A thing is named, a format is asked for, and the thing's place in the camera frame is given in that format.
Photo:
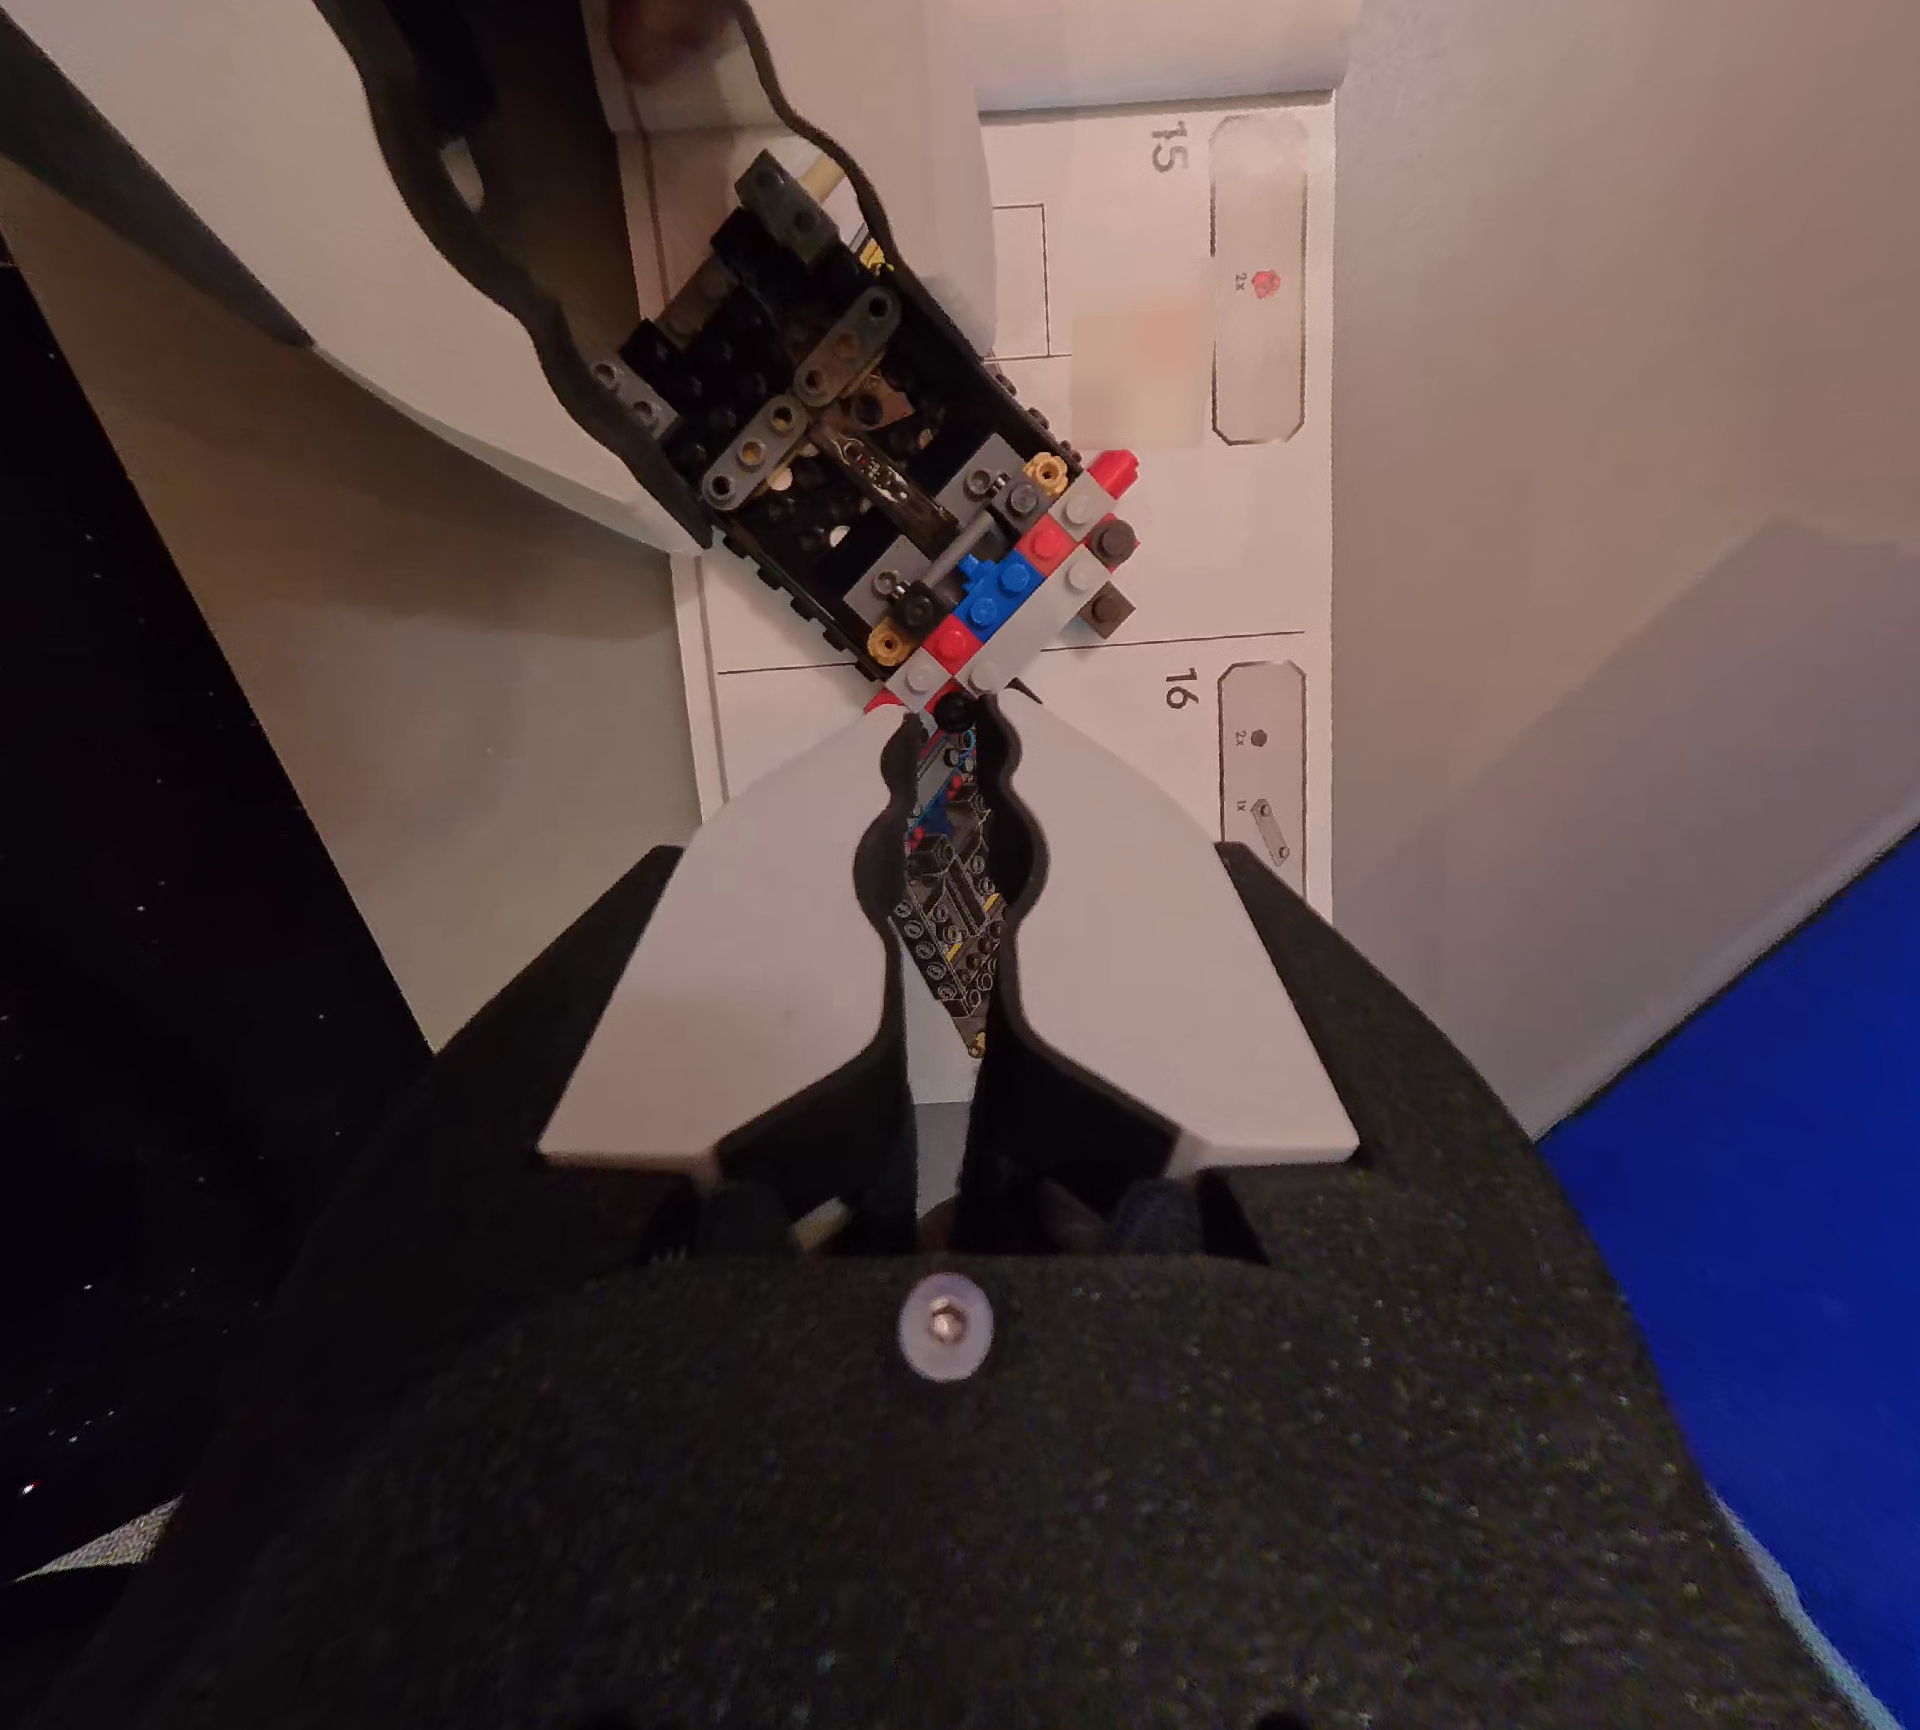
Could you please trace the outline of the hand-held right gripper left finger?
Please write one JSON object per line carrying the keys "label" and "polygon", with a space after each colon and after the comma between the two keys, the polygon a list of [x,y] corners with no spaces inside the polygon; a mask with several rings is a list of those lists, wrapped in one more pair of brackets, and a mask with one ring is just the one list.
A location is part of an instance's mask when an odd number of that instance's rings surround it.
{"label": "hand-held right gripper left finger", "polygon": [[558,1165],[720,1175],[723,1148],[883,1031],[889,958],[857,851],[902,714],[861,714],[704,822],[545,1131]]}

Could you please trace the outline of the blue storage box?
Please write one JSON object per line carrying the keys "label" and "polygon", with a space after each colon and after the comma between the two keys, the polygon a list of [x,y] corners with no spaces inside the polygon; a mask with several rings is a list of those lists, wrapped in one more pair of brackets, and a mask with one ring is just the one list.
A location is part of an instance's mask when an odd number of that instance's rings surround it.
{"label": "blue storage box", "polygon": [[1916,832],[1542,1149],[1789,1622],[1916,1726]]}

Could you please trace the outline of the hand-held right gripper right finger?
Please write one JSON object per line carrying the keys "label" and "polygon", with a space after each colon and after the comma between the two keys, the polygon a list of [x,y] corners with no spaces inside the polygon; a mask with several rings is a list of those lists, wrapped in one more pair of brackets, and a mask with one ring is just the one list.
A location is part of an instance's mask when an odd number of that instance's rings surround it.
{"label": "hand-held right gripper right finger", "polygon": [[1007,923],[974,1160],[1025,1175],[1345,1163],[1354,1119],[1219,843],[1028,694],[981,710]]}

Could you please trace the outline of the person's left hand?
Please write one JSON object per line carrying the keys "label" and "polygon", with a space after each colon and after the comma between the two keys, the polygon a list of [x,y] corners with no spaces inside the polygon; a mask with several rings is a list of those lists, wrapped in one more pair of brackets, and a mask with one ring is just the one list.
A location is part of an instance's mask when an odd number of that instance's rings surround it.
{"label": "person's left hand", "polygon": [[630,86],[653,87],[708,56],[732,20],[730,0],[608,0],[608,47]]}

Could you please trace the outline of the dark speckled chair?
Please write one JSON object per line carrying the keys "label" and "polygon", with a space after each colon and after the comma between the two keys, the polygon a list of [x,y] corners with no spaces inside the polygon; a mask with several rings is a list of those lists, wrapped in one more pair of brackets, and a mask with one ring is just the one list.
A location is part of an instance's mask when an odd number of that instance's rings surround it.
{"label": "dark speckled chair", "polygon": [[184,1490],[421,1025],[3,288],[5,1576]]}

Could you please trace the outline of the black lego car model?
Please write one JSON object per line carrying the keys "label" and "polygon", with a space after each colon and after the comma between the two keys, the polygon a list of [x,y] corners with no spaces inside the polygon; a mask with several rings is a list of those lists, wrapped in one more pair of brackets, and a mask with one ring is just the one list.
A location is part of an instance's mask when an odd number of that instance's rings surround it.
{"label": "black lego car model", "polygon": [[754,573],[872,686],[988,700],[1073,626],[1115,638],[1129,449],[1081,458],[874,239],[773,152],[654,318],[594,365]]}

